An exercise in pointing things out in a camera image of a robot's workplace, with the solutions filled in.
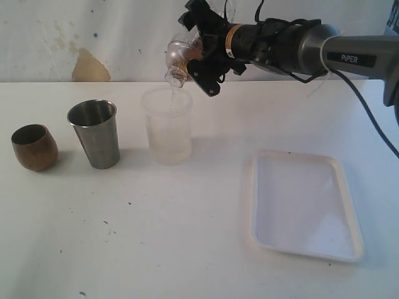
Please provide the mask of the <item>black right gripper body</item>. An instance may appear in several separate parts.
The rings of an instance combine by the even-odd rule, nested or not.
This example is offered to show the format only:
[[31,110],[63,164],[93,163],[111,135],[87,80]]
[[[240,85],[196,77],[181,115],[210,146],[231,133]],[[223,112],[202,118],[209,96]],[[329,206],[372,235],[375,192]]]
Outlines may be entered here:
[[231,59],[231,68],[236,75],[246,70],[246,54],[242,49],[246,25],[228,22],[219,16],[207,1],[188,1],[187,11],[178,22],[188,31],[196,28],[203,43],[202,59]]

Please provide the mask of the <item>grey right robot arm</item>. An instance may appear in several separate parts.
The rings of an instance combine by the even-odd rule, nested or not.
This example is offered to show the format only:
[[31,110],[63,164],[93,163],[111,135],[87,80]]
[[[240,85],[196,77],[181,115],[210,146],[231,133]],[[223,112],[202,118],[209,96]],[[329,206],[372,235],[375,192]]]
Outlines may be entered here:
[[188,1],[178,22],[197,29],[202,57],[190,59],[188,74],[210,97],[220,92],[222,77],[241,75],[247,64],[311,80],[339,70],[383,80],[383,103],[398,106],[398,36],[342,36],[319,19],[285,21],[268,18],[233,24],[206,1]]

